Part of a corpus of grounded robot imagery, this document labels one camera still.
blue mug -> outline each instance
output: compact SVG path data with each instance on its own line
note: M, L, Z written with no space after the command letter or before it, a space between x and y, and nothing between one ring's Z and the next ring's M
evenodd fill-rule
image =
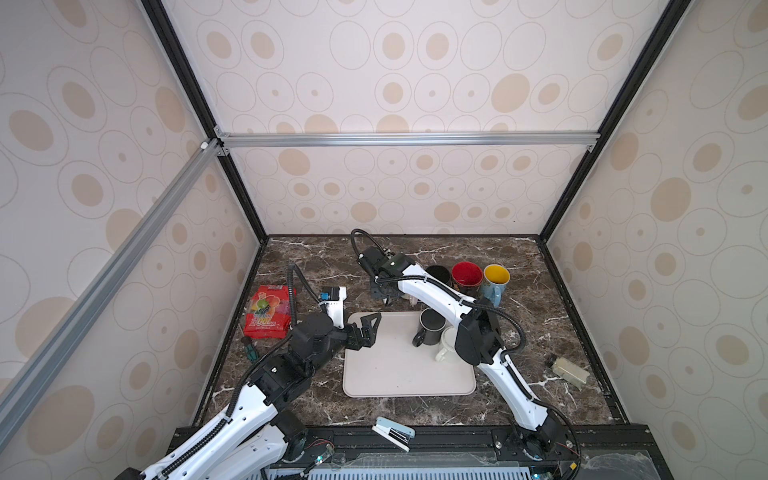
M494 263L488 265L482 271L482 285L480 294L488 300L491 300L493 306L498 306L502 302L502 294L509 283L509 271L503 266Z

black cable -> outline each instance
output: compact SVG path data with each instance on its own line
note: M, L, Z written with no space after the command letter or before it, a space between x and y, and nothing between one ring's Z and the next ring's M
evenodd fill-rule
M386 255L386 250L384 250L382 246L379 245L379 242L377 242L376 239L373 238L370 233L366 232L365 230L356 228L356 229L353 229L351 232L349 232L349 240L352 242L352 250L355 251L355 260L360 258L360 250L357 250L357 243L355 243L355 236L358 233L362 233L365 237L368 237L368 240L371 240L373 244L376 245L376 248L379 249L379 252L381 252L382 255Z
M502 362L504 362L504 358L507 355L508 353L506 353L506 350L502 350L501 357L500 357ZM523 392L523 395L525 395L525 398L528 400L533 400L533 395L531 395L528 389L526 389L525 386L520 382L520 379L518 378L517 375L515 375L515 372L512 371L511 368L509 368L509 365L507 365L507 372L509 372L509 375L512 377L512 380L515 381L515 385L517 385L520 391Z
M286 267L286 285L288 286L288 305L290 306L290 324L291 328L294 328L296 326L296 298L294 295L293 290L293 273L296 273L296 275L299 277L299 281L302 285L304 285L304 289L306 292L312 297L312 300L314 300L315 303L320 304L322 301L317 293L315 293L315 290L312 290L312 287L310 286L310 283L306 281L306 277L304 276L304 272L301 271L298 265L295 263L288 263L288 266ZM323 313L328 313L328 306L324 303L320 306Z

white mug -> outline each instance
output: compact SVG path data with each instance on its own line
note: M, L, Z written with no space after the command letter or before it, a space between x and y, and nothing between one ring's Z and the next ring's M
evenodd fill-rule
M450 326L442 331L440 336L440 351L435 356L436 362L444 362L448 360L451 363L455 363L461 360L461 357L456 353L456 328Z

white tray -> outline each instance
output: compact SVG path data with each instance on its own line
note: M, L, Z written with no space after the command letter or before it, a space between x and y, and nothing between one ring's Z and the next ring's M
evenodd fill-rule
M354 313L360 325L368 313ZM440 345L414 347L421 312L382 312L376 344L344 356L344 393L351 397L469 395L475 391L475 369L461 359L436 362Z

red mug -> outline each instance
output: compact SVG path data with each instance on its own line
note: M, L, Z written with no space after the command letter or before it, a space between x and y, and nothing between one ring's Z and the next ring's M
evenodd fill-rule
M473 293L482 283L482 270L472 262L459 262L451 269L451 279L454 290L474 296Z

